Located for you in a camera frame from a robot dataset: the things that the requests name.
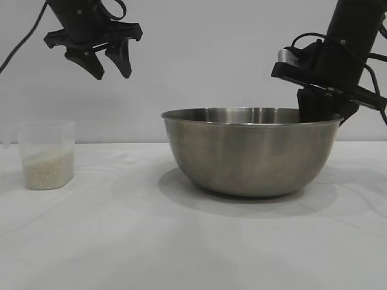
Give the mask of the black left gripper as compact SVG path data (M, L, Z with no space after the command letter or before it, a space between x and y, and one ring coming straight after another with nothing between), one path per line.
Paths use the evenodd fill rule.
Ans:
M65 58L101 80L105 70L94 52L77 49L93 48L108 44L105 56L128 79L132 73L129 58L128 39L139 41L142 29L138 23L123 22L127 8L123 1L117 1L122 9L121 16L115 16L102 1L63 0L46 1L62 25L61 30L47 33L44 42L49 48L65 46Z

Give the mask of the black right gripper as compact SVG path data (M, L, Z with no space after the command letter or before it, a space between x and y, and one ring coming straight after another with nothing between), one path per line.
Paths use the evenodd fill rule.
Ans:
M336 114L347 121L359 105L386 109L386 98L359 86L368 70L346 45L318 39L304 48L293 44L281 49L271 76L304 87L297 92L299 118L302 123L315 123L332 120Z

